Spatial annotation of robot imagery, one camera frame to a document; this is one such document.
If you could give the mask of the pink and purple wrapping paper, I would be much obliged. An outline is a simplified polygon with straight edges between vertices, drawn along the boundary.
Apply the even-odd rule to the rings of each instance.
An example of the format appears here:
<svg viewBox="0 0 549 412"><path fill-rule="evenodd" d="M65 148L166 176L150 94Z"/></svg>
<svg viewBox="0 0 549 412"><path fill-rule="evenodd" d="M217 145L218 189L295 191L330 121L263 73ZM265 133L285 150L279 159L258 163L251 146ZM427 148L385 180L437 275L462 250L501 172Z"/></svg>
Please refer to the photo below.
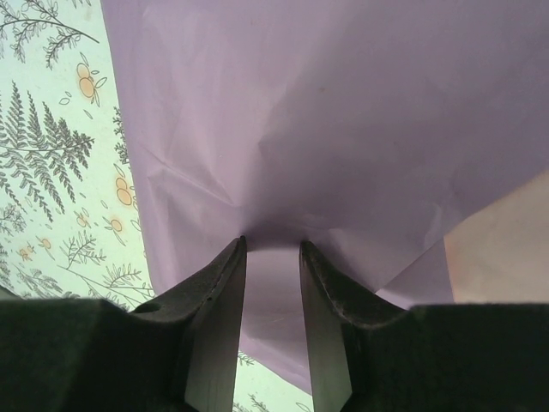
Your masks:
<svg viewBox="0 0 549 412"><path fill-rule="evenodd" d="M162 293L245 236L241 349L311 388L299 245L398 306L549 170L549 0L101 0Z"/></svg>

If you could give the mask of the floral patterned tablecloth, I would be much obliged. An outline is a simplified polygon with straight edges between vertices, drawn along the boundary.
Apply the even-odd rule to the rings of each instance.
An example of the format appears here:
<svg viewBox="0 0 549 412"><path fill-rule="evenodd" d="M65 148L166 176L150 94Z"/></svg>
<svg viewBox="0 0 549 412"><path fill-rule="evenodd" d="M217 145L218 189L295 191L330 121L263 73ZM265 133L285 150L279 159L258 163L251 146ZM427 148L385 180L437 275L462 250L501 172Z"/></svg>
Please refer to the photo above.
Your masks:
<svg viewBox="0 0 549 412"><path fill-rule="evenodd" d="M0 307L154 297L112 43L137 4L0 0Z"/></svg>

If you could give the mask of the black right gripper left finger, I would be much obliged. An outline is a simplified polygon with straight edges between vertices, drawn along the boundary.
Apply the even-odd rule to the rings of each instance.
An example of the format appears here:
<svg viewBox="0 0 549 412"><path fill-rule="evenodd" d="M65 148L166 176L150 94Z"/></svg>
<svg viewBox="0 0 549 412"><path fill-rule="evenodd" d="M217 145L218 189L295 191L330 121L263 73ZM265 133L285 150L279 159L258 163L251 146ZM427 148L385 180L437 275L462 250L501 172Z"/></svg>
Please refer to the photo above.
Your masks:
<svg viewBox="0 0 549 412"><path fill-rule="evenodd" d="M232 412L247 245L127 312L0 300L0 412Z"/></svg>

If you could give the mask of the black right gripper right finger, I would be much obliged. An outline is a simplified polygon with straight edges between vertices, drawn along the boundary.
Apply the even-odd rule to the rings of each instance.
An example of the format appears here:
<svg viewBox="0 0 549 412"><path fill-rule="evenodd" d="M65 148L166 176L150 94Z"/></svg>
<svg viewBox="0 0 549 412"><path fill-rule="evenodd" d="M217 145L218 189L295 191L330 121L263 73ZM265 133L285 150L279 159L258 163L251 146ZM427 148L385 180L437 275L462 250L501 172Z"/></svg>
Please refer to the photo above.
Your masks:
<svg viewBox="0 0 549 412"><path fill-rule="evenodd" d="M314 412L549 412L549 304L402 309L310 241L299 275Z"/></svg>

